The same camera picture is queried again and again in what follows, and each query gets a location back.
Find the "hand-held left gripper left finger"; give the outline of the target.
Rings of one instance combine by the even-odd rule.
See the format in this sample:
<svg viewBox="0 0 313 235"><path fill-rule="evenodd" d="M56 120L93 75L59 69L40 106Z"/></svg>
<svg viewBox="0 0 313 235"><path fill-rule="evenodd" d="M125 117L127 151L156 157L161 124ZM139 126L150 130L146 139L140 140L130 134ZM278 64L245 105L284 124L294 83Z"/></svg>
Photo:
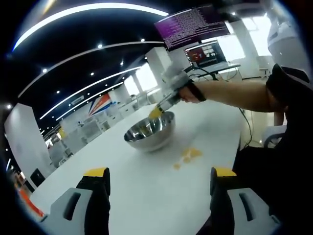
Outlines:
<svg viewBox="0 0 313 235"><path fill-rule="evenodd" d="M91 169L50 207L40 222L48 235L108 235L110 170Z"/></svg>

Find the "person's right hand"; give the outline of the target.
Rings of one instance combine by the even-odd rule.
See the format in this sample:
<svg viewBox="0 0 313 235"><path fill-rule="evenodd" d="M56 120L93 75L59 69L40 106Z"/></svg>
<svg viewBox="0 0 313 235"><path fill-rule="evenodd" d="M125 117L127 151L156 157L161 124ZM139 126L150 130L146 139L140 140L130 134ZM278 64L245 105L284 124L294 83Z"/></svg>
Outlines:
<svg viewBox="0 0 313 235"><path fill-rule="evenodd" d="M181 99L185 102L200 103L208 100L206 82L191 82L179 91Z"/></svg>

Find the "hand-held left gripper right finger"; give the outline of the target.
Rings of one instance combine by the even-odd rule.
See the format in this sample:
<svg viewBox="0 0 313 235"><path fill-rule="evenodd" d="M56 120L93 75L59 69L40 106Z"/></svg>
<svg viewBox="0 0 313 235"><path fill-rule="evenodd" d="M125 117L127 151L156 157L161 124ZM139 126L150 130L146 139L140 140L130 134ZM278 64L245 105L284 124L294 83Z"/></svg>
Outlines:
<svg viewBox="0 0 313 235"><path fill-rule="evenodd" d="M229 168L211 168L210 221L213 235L273 235L280 221Z"/></svg>

